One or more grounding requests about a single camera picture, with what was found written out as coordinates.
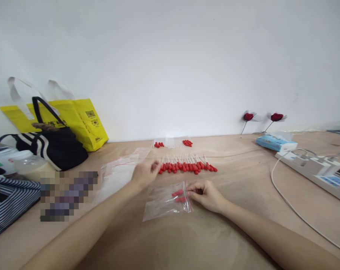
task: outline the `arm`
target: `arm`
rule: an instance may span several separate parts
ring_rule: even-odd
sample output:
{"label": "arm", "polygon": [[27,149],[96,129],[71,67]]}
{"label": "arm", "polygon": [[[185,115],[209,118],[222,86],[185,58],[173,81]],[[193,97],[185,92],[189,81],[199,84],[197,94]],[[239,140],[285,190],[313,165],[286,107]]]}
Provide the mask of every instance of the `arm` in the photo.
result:
{"label": "arm", "polygon": [[160,164],[154,159],[138,164],[131,182],[66,228],[22,269],[73,269],[127,202],[155,180],[159,169]]}
{"label": "arm", "polygon": [[282,268],[340,270],[340,259],[276,222],[227,201],[212,182],[196,183],[188,190],[190,198],[230,219]]}

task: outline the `plastic bag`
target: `plastic bag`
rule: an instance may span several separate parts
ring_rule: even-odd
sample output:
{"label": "plastic bag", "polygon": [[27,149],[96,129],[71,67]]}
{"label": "plastic bag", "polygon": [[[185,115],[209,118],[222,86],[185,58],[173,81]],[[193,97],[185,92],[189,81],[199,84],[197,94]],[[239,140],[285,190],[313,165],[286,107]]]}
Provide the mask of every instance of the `plastic bag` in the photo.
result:
{"label": "plastic bag", "polygon": [[102,185],[97,191],[93,206],[96,206],[119,191],[130,182],[133,171],[138,164],[139,153],[120,157],[101,167]]}
{"label": "plastic bag", "polygon": [[186,181],[169,186],[148,188],[143,222],[181,212],[192,212]]}
{"label": "plastic bag", "polygon": [[153,140],[152,140],[152,146],[151,146],[151,147],[154,148],[156,143],[157,143],[157,144],[163,143],[163,146],[164,146],[164,147],[167,147],[167,145],[168,145],[167,139],[168,139],[168,138],[157,138],[157,139],[153,139]]}
{"label": "plastic bag", "polygon": [[157,139],[152,140],[152,147],[155,147],[156,142],[157,143],[163,143],[164,146],[167,147],[167,148],[185,147],[185,145],[182,142],[183,140],[191,141],[191,138],[189,136],[157,138]]}

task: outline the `hand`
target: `hand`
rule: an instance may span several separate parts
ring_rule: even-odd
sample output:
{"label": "hand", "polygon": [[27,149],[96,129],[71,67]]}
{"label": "hand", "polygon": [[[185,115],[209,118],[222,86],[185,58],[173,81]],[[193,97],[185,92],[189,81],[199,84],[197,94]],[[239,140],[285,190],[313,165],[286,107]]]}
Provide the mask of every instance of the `hand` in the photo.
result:
{"label": "hand", "polygon": [[187,191],[191,199],[216,213],[221,213],[227,202],[212,181],[192,184],[187,188]]}
{"label": "hand", "polygon": [[160,168],[161,164],[155,158],[145,159],[144,162],[136,165],[132,174],[131,183],[138,185],[138,187],[143,190],[154,182]]}

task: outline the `pixelated area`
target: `pixelated area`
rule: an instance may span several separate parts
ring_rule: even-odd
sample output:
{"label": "pixelated area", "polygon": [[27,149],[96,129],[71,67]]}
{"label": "pixelated area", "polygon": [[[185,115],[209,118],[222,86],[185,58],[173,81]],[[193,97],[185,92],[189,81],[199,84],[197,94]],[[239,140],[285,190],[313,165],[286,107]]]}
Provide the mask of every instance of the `pixelated area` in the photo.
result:
{"label": "pixelated area", "polygon": [[41,175],[40,221],[68,221],[79,204],[93,196],[98,173],[44,172]]}

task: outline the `power strip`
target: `power strip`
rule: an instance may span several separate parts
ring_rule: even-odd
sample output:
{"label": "power strip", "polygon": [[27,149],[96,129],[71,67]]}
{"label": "power strip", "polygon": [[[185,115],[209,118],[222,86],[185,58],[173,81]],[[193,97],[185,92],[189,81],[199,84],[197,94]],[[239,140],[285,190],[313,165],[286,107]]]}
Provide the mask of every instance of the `power strip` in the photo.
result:
{"label": "power strip", "polygon": [[320,186],[327,192],[331,193],[338,199],[340,199],[340,178],[335,174],[331,176],[323,176],[323,175],[313,175],[308,170],[306,170],[303,166],[297,165],[294,163],[294,159],[298,157],[297,154],[288,153],[288,152],[277,152],[275,155],[276,158],[280,159],[283,163],[302,174],[304,177],[308,178],[316,185]]}

